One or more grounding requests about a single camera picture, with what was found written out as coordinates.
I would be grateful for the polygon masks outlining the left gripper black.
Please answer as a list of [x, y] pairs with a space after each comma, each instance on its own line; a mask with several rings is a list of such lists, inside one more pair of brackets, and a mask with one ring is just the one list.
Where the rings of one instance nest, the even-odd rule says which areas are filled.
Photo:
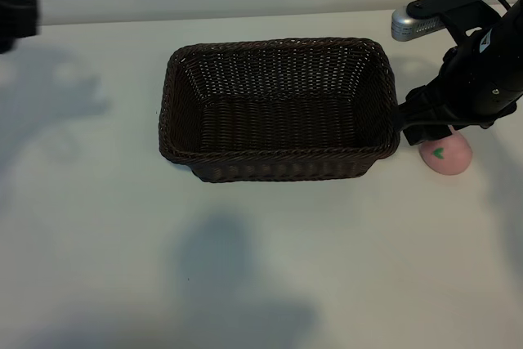
[[1, 53], [12, 51], [22, 38], [39, 35], [40, 16], [40, 0], [1, 0]]

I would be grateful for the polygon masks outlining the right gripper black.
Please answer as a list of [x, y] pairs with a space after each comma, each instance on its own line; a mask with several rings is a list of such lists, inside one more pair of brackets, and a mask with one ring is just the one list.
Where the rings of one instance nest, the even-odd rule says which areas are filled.
[[447, 52], [438, 75], [399, 106], [395, 129], [411, 146], [438, 141], [452, 135], [449, 126], [489, 128], [521, 97], [522, 29], [497, 25]]

